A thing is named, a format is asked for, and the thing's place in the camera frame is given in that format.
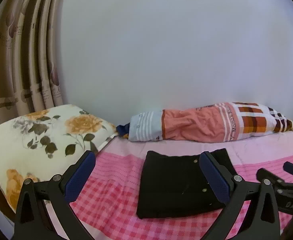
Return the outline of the black pants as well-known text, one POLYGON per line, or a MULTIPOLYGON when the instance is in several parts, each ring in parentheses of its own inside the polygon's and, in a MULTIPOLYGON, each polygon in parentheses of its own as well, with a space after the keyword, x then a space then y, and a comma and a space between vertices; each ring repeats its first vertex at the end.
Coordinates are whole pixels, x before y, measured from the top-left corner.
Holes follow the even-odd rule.
POLYGON ((224 208, 198 161, 199 155, 167 156, 148 151, 140 178, 137 217, 189 217, 224 208))

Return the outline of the pink checked bedsheet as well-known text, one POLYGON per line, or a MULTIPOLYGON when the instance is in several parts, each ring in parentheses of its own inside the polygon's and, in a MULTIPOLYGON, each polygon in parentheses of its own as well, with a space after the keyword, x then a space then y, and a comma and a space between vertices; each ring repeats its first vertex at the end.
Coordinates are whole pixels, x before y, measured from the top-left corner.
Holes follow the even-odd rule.
POLYGON ((71 208, 95 239, 200 239, 222 208, 200 171, 204 151, 246 181, 265 168, 293 183, 283 170, 293 132, 217 144, 116 138, 71 208))

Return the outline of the cream floral pillow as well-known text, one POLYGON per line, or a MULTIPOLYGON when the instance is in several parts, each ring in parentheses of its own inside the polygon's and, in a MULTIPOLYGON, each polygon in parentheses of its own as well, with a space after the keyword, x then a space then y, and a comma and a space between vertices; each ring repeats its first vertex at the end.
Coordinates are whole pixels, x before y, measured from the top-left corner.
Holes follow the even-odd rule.
POLYGON ((13 211, 25 179, 49 181, 86 150, 98 153, 115 126, 75 105, 29 113, 0 124, 0 189, 13 211))

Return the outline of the orange patterned bolster pillow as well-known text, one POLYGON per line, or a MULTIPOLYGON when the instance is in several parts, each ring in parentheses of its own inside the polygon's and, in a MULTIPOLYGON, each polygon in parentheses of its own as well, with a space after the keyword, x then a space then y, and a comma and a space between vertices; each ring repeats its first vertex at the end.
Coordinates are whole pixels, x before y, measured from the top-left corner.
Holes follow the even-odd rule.
POLYGON ((222 102, 187 110, 163 109, 134 115, 117 126, 132 142, 187 140, 218 143, 293 131, 293 121, 258 103, 222 102))

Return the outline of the beige curtain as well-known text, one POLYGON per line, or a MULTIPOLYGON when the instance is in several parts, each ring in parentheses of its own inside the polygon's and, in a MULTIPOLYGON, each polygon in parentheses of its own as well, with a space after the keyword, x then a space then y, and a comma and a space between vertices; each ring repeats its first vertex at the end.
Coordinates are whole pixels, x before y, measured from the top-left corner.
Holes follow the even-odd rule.
POLYGON ((0 0, 0 124, 62 105, 56 62, 60 0, 0 0))

